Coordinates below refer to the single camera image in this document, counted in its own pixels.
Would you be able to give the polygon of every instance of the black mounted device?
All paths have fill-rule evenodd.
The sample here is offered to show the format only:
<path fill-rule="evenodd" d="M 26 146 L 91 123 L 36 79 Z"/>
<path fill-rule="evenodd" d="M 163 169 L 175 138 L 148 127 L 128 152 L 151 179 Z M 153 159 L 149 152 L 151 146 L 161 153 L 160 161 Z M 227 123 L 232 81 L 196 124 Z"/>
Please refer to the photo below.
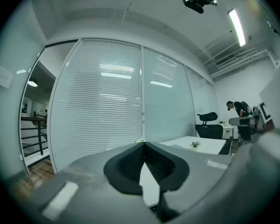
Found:
<path fill-rule="evenodd" d="M 204 5 L 217 5 L 217 0 L 182 0 L 184 5 L 202 14 Z"/>

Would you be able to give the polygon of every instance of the white ceiling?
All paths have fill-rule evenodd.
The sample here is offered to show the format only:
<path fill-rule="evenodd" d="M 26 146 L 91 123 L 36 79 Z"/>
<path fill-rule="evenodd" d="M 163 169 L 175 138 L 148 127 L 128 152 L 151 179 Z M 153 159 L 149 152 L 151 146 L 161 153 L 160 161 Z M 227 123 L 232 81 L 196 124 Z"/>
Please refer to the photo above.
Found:
<path fill-rule="evenodd" d="M 268 32 L 265 13 L 256 0 L 218 0 L 217 6 L 205 6 L 203 14 L 186 8 L 182 0 L 32 0 L 32 2 L 47 39 L 59 26 L 72 19 L 109 17 L 110 22 L 114 22 L 112 18 L 115 14 L 115 22 L 120 22 L 124 10 L 128 7 L 125 21 L 142 23 L 171 36 L 196 56 L 202 53 L 199 56 L 202 62 L 237 41 L 227 14 L 231 9 L 238 12 L 247 42 L 265 38 Z M 207 50 L 220 40 L 221 42 Z M 216 59 L 238 48 L 236 44 Z"/>

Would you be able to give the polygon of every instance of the window blind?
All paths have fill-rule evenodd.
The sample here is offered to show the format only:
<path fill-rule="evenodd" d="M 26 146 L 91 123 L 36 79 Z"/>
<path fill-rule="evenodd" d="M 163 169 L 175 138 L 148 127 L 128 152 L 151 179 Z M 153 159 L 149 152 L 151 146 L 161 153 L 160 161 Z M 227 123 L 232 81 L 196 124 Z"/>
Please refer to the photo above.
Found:
<path fill-rule="evenodd" d="M 220 113 L 219 113 L 219 105 L 217 100 L 217 94 L 215 87 L 208 81 L 206 82 L 206 87 L 208 90 L 209 98 L 210 98 L 210 107 L 211 111 L 215 112 L 218 115 L 218 119 L 213 121 L 213 124 L 219 124 L 220 122 Z"/>
<path fill-rule="evenodd" d="M 144 49 L 146 141 L 167 141 L 195 135 L 191 89 L 183 64 Z"/>
<path fill-rule="evenodd" d="M 140 47 L 83 39 L 62 70 L 52 101 L 50 140 L 57 171 L 141 136 Z"/>
<path fill-rule="evenodd" d="M 196 114 L 196 124 L 202 124 L 203 122 L 199 119 L 199 116 L 197 114 L 207 114 L 211 112 L 210 98 L 208 95 L 206 82 L 202 76 L 198 75 L 189 67 L 186 67 L 186 70 L 192 89 L 192 96 Z"/>

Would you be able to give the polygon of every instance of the wooden floor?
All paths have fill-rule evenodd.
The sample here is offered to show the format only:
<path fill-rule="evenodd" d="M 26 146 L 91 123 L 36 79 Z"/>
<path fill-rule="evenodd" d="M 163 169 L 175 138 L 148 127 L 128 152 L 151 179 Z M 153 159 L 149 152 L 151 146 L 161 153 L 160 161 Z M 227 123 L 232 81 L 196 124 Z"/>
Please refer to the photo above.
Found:
<path fill-rule="evenodd" d="M 29 176 L 12 188 L 12 193 L 21 200 L 25 200 L 31 196 L 39 186 L 54 175 L 50 158 L 36 164 L 29 169 L 29 172 Z"/>

